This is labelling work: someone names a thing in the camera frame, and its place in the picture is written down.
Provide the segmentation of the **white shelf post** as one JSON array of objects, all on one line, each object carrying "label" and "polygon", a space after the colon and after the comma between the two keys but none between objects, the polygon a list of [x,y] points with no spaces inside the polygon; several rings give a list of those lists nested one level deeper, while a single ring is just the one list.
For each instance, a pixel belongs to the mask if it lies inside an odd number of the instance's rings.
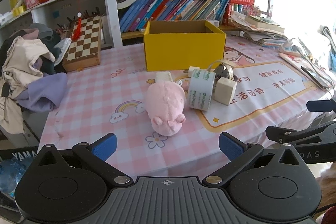
[{"label": "white shelf post", "polygon": [[120,23],[118,18],[117,0],[105,0],[106,16],[108,20],[109,34],[114,48],[122,47]]}]

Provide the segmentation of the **wooden chess board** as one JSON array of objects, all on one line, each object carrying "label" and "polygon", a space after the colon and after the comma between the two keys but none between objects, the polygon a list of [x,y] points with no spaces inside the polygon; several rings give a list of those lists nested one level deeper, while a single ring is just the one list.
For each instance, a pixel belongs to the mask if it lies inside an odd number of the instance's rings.
[{"label": "wooden chess board", "polygon": [[80,37],[77,41],[71,42],[62,61],[66,72],[100,65],[101,31],[102,21],[100,16],[81,20]]}]

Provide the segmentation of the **stack of papers and books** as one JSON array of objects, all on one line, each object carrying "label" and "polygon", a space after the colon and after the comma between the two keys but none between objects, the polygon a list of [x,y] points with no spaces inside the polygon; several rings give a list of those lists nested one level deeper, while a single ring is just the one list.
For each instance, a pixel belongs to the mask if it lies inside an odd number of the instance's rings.
[{"label": "stack of papers and books", "polygon": [[228,23],[239,28],[243,37],[265,47],[279,47],[288,42],[285,29],[268,18],[244,15],[233,11]]}]

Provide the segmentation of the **small white charger cube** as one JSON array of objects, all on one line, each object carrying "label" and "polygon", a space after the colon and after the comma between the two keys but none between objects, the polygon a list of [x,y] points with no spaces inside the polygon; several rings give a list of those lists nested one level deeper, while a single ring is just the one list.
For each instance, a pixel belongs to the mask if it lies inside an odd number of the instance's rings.
[{"label": "small white charger cube", "polygon": [[188,77],[192,77],[193,72],[194,72],[195,70],[199,70],[199,69],[200,69],[199,67],[189,66],[188,69],[184,69],[184,70],[183,70],[183,73],[187,73],[187,74],[188,74]]}]

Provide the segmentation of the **large white charger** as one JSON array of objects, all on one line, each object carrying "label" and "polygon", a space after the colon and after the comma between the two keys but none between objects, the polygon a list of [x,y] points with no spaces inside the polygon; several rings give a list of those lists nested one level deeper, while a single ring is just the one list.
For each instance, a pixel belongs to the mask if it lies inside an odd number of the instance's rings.
[{"label": "large white charger", "polygon": [[155,82],[170,81],[173,82],[171,72],[169,71],[159,71],[155,74]]}]

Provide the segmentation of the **red tassel ornament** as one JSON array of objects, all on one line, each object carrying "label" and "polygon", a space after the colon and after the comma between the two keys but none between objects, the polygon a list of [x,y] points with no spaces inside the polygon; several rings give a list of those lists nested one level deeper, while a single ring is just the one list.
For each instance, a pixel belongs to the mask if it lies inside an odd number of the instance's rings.
[{"label": "red tassel ornament", "polygon": [[81,20],[82,20],[82,14],[78,12],[77,14],[78,21],[76,27],[73,29],[73,34],[72,34],[72,41],[77,41],[80,37],[81,33]]}]

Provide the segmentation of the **row of leaning books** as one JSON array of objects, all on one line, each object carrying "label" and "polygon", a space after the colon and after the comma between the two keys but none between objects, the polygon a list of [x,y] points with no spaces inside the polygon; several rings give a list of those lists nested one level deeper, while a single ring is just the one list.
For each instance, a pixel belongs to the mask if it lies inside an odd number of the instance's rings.
[{"label": "row of leaning books", "polygon": [[230,0],[135,0],[123,8],[122,33],[142,31],[149,21],[218,21],[222,23]]}]

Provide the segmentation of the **pink eraser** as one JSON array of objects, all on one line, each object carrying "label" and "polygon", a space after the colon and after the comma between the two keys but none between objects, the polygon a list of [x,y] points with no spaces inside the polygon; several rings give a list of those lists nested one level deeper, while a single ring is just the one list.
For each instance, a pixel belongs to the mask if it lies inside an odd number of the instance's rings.
[{"label": "pink eraser", "polygon": [[190,82],[188,80],[184,81],[181,85],[184,91],[188,91],[190,87]]}]

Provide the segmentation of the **white soap block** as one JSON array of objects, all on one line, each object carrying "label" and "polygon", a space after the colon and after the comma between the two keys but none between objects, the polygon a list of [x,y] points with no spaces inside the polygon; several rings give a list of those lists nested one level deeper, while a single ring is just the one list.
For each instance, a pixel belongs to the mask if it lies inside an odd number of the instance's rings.
[{"label": "white soap block", "polygon": [[236,86],[236,81],[221,77],[215,87],[214,100],[228,106],[234,97]]}]

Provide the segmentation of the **yellow cardboard box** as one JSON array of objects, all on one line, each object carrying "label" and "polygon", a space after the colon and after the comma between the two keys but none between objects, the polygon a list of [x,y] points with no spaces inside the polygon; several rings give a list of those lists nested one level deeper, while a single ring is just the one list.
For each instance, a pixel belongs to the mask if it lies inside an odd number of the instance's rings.
[{"label": "yellow cardboard box", "polygon": [[149,21],[143,34],[148,71],[206,69],[224,57],[226,33],[209,21]]}]

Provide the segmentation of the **pile of clothes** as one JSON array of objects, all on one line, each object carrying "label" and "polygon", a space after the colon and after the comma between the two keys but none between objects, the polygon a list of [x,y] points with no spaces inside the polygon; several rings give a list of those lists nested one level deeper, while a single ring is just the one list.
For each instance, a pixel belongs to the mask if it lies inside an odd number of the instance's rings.
[{"label": "pile of clothes", "polygon": [[67,75],[55,67],[71,42],[46,25],[33,23],[1,44],[1,128],[6,132],[24,132],[24,110],[43,113],[59,107]]}]

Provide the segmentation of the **white power strip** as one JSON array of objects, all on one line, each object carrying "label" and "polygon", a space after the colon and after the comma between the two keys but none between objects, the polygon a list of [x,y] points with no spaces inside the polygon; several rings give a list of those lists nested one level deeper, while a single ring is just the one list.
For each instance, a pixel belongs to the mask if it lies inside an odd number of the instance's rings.
[{"label": "white power strip", "polygon": [[293,39],[287,40],[285,43],[281,44],[278,51],[286,55],[302,56],[300,49],[296,45],[293,45]]}]

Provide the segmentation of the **clear tape roll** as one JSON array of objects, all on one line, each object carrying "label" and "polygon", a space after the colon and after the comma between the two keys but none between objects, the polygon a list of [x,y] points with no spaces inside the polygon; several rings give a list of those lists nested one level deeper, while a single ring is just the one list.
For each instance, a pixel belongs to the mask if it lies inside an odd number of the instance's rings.
[{"label": "clear tape roll", "polygon": [[188,90],[188,104],[190,108],[203,111],[209,110],[215,76],[216,74],[211,71],[193,70]]}]

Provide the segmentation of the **pink plush pig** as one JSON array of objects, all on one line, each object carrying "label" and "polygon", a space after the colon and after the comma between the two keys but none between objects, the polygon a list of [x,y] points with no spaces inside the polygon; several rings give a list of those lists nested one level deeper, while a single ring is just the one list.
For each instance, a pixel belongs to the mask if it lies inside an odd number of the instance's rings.
[{"label": "pink plush pig", "polygon": [[152,84],[144,99],[145,110],[156,133],[170,137],[179,132],[186,118],[183,114],[186,95],[175,82]]}]

